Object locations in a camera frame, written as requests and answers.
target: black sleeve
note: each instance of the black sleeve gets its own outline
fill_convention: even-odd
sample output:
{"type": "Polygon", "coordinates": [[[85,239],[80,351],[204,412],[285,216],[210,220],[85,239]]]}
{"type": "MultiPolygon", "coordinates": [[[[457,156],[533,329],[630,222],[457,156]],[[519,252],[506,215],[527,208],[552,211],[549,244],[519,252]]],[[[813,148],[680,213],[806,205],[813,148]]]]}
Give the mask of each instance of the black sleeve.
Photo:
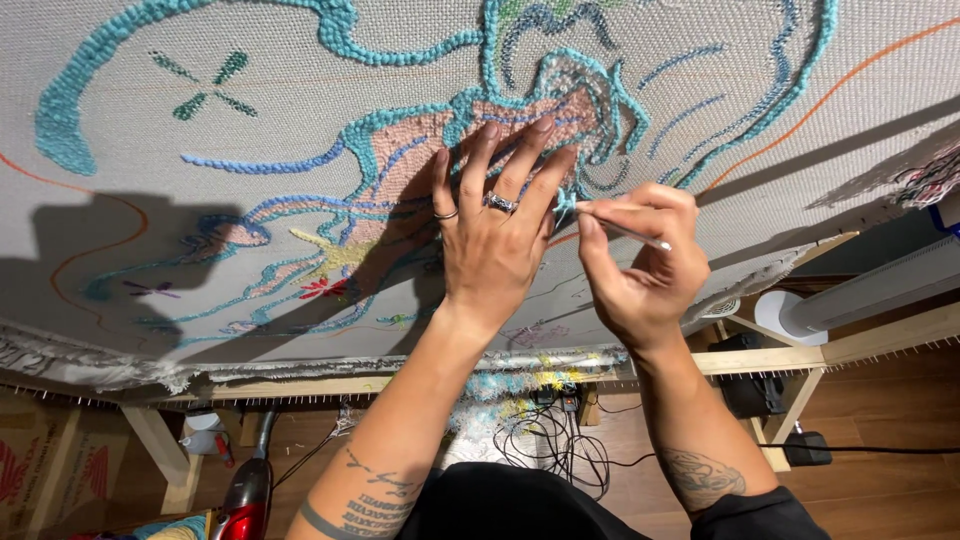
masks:
{"type": "Polygon", "coordinates": [[[763,495],[725,495],[707,509],[690,531],[690,540],[763,538],[829,540],[827,532],[790,490],[781,486],[763,495]]]}

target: silver ring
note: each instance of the silver ring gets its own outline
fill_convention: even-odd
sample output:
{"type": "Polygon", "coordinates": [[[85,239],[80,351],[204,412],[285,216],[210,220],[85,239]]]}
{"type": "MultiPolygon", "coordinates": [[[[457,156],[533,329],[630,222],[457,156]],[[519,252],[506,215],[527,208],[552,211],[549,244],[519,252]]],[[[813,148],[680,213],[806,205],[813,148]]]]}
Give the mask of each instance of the silver ring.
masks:
{"type": "Polygon", "coordinates": [[[520,206],[520,203],[516,201],[508,201],[503,197],[493,193],[493,190],[487,192],[487,206],[492,209],[498,209],[505,211],[507,213],[514,213],[516,207],[520,206]]]}

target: black shirt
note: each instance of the black shirt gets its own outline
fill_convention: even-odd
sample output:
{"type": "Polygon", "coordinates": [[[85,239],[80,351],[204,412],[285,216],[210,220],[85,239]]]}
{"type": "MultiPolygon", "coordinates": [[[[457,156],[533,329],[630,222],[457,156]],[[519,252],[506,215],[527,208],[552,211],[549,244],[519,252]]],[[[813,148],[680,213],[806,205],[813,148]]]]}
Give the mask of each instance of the black shirt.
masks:
{"type": "MultiPolygon", "coordinates": [[[[556,538],[650,540],[565,479],[497,463],[457,463],[428,481],[399,540],[556,538]]],[[[693,523],[692,540],[829,540],[785,487],[725,495],[693,523]]]]}

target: right hand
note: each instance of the right hand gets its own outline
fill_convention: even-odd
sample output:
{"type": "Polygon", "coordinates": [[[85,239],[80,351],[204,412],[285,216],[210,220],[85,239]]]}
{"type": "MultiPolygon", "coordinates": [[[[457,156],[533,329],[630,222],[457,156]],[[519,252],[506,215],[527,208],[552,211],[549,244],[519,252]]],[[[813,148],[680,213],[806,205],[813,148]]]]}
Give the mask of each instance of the right hand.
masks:
{"type": "Polygon", "coordinates": [[[707,255],[694,240],[693,196],[645,183],[619,199],[577,203],[581,210],[580,260],[603,324],[641,357],[683,340],[680,318],[709,276],[707,255]],[[608,251],[607,234],[593,215],[661,238],[673,248],[643,246],[621,270],[608,251]]]}

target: hand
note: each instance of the hand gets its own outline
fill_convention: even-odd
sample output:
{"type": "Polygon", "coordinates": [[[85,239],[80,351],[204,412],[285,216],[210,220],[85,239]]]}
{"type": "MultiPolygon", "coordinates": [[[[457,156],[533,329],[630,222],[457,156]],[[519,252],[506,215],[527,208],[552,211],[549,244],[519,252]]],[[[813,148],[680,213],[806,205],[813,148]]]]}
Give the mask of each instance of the hand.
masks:
{"type": "MultiPolygon", "coordinates": [[[[503,166],[492,190],[516,201],[534,163],[554,129],[552,116],[527,128],[518,148],[503,166]]],[[[463,325],[471,325],[488,342],[523,303],[553,233],[551,202],[573,166],[576,150],[566,146],[543,164],[512,214],[484,206],[484,183],[500,128],[488,123],[469,151],[460,181],[459,213],[440,220],[444,237],[446,297],[441,306],[463,325]]],[[[457,210],[450,193],[450,154],[437,153],[433,204],[437,215],[457,210]]]]}
{"type": "Polygon", "coordinates": [[[577,210],[580,260],[604,325],[641,357],[683,340],[680,317],[710,273],[707,256],[694,241],[700,211],[693,196],[646,183],[616,201],[577,203],[577,210]],[[673,249],[643,246],[631,268],[620,270],[593,215],[662,238],[673,249]]]}

